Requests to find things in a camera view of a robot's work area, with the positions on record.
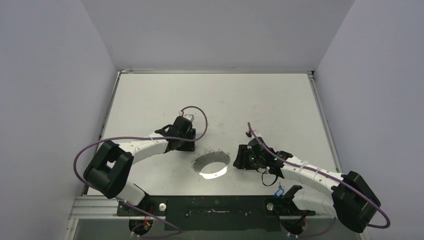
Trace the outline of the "large metal key ring plate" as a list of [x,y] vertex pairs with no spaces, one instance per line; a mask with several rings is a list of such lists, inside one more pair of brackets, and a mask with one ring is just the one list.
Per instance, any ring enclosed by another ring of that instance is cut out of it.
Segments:
[[192,161],[191,167],[203,179],[212,180],[224,176],[228,172],[230,162],[229,153],[221,149],[205,150]]

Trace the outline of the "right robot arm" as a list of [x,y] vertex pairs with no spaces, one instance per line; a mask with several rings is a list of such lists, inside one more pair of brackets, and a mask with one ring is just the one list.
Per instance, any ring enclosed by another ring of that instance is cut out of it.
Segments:
[[290,215],[313,211],[337,218],[346,228],[363,233],[381,208],[381,202],[357,172],[332,172],[301,160],[293,154],[275,151],[259,135],[247,135],[240,144],[233,166],[239,170],[264,169],[278,178],[300,183],[283,194],[282,207]]

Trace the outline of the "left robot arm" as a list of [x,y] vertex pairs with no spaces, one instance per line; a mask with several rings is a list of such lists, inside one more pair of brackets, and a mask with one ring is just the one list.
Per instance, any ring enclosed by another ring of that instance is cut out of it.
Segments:
[[144,215],[149,210],[149,201],[144,198],[146,193],[128,180],[131,167],[154,155],[194,151],[193,121],[194,116],[186,114],[178,116],[173,124],[155,130],[145,140],[103,142],[86,167],[83,179],[105,197],[124,200],[136,215]]

